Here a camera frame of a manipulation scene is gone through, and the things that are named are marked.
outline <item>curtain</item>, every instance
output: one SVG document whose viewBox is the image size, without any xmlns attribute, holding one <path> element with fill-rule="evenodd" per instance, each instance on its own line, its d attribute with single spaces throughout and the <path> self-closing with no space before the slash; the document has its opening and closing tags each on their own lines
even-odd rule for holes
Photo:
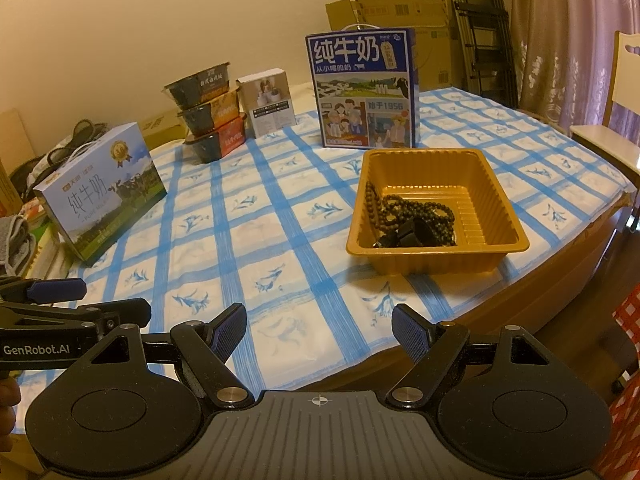
<svg viewBox="0 0 640 480">
<path fill-rule="evenodd" d="M 601 124 L 614 34 L 640 32 L 640 0 L 504 0 L 520 108 L 568 128 Z M 640 118 L 614 106 L 610 127 L 640 142 Z"/>
</svg>

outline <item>metal screw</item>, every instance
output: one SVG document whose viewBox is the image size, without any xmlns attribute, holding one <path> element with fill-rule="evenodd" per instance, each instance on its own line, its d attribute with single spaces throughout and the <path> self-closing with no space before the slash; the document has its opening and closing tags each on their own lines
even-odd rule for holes
<svg viewBox="0 0 640 480">
<path fill-rule="evenodd" d="M 398 402 L 409 404 L 420 400 L 422 398 L 422 392 L 418 388 L 403 386 L 402 388 L 396 388 L 393 390 L 391 396 Z"/>
<path fill-rule="evenodd" d="M 249 396 L 244 388 L 239 388 L 238 386 L 228 386 L 226 388 L 222 388 L 221 390 L 218 390 L 218 393 L 216 395 L 219 400 L 221 400 L 222 402 L 228 402 L 229 404 L 242 402 Z"/>
</svg>

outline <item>red checkered cloth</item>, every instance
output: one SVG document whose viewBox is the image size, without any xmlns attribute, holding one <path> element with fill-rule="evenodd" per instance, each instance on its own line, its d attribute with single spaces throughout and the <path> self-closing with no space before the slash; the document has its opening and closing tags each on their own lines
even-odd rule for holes
<svg viewBox="0 0 640 480">
<path fill-rule="evenodd" d="M 613 313 L 636 345 L 640 359 L 640 285 Z M 636 373 L 609 411 L 611 436 L 596 470 L 605 480 L 640 480 L 640 373 Z"/>
</svg>

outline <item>human hand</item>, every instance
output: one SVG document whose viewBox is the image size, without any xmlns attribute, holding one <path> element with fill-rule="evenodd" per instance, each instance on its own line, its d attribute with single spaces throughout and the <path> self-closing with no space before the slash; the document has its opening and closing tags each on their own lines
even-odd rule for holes
<svg viewBox="0 0 640 480">
<path fill-rule="evenodd" d="M 0 452 L 11 451 L 11 432 L 15 426 L 12 406 L 20 402 L 20 386 L 14 378 L 0 380 Z"/>
</svg>

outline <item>blue milk box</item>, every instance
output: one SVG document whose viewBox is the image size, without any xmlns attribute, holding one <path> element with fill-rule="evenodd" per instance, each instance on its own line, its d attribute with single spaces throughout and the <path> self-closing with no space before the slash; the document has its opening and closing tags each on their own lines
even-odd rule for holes
<svg viewBox="0 0 640 480">
<path fill-rule="evenodd" d="M 306 49 L 323 146 L 415 147 L 420 120 L 412 28 L 313 34 Z"/>
<path fill-rule="evenodd" d="M 74 253 L 89 266 L 166 195 L 136 123 L 108 131 L 34 188 Z"/>
</svg>

